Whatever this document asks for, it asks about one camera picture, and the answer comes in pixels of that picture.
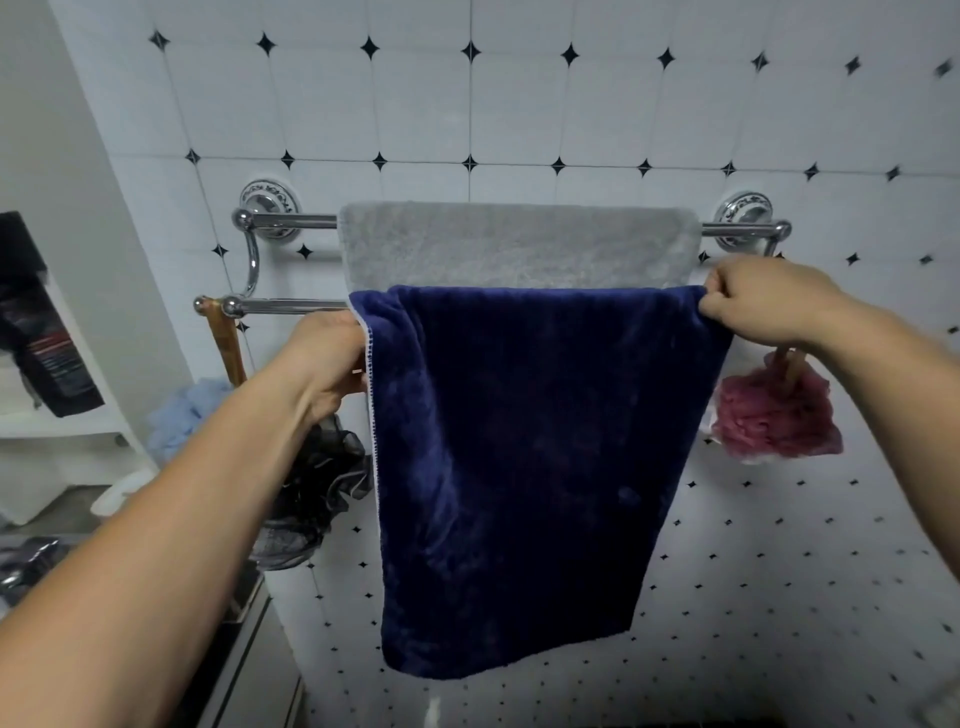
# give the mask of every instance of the pink loofah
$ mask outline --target pink loofah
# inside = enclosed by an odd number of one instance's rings
[[[833,423],[830,383],[804,362],[792,392],[784,385],[786,359],[775,352],[764,367],[745,376],[728,376],[714,395],[713,435],[734,457],[804,457],[843,452]]]

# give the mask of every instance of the white wall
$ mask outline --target white wall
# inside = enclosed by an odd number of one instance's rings
[[[327,213],[415,199],[684,205],[708,219],[729,193],[758,189],[794,223],[787,257],[958,347],[955,0],[52,5],[194,376],[221,365],[190,302],[242,285],[228,214],[259,176]],[[334,249],[333,234],[313,231],[271,250],[258,293],[344,296],[321,255]],[[721,255],[704,249],[706,266]],[[293,321],[245,323],[255,368]],[[444,725],[777,709],[795,726],[906,724],[960,667],[960,590],[849,399],[834,402],[841,456],[750,468],[697,444],[631,635],[463,683],[382,671],[375,513],[372,499],[359,504],[314,568],[270,578],[316,724],[417,725],[434,692]]]

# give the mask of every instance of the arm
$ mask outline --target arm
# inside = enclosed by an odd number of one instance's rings
[[[930,540],[960,578],[960,360],[812,268],[734,256],[701,312],[768,346],[813,353],[863,413]]]
[[[152,483],[0,622],[4,724],[163,721],[304,434],[361,391],[351,372],[363,346],[348,312],[304,318]]]

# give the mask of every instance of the navy blue towel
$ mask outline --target navy blue towel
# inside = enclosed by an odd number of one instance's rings
[[[460,678],[630,628],[730,333],[699,286],[358,291],[383,655]]]

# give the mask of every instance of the blue loofah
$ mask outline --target blue loofah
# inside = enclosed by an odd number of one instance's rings
[[[161,462],[169,463],[232,391],[233,385],[226,379],[201,379],[179,389],[147,416],[154,428],[147,449]]]

